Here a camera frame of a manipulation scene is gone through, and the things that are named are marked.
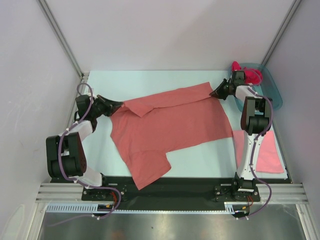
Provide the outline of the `salmon t shirt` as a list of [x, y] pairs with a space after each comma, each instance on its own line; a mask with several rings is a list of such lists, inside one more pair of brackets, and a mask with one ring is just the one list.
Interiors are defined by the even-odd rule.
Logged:
[[209, 82], [127, 100], [110, 117], [112, 138], [138, 190], [171, 170], [167, 153], [233, 135]]

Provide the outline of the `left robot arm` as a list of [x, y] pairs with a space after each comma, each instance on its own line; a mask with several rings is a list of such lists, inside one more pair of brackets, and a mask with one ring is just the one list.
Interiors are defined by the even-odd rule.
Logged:
[[105, 200], [110, 196], [111, 188], [104, 184], [102, 173], [87, 165], [82, 142], [96, 130], [97, 118], [111, 117], [124, 103], [88, 94], [78, 96], [75, 102], [77, 111], [72, 126], [65, 130], [66, 133], [45, 140], [47, 171], [53, 180], [81, 182], [85, 187], [93, 188], [98, 199]]

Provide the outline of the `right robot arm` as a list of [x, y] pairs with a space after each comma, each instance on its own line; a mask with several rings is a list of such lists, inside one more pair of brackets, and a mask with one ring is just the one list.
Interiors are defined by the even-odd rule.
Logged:
[[253, 84], [246, 83], [244, 70], [233, 70], [229, 79], [222, 83], [210, 96], [226, 100], [228, 96], [243, 102], [240, 127], [244, 131], [242, 160], [237, 168], [231, 186], [226, 194], [235, 201], [249, 200], [259, 194], [256, 183], [265, 182], [256, 175], [260, 148], [266, 133], [271, 129], [273, 120], [272, 99], [258, 94]]

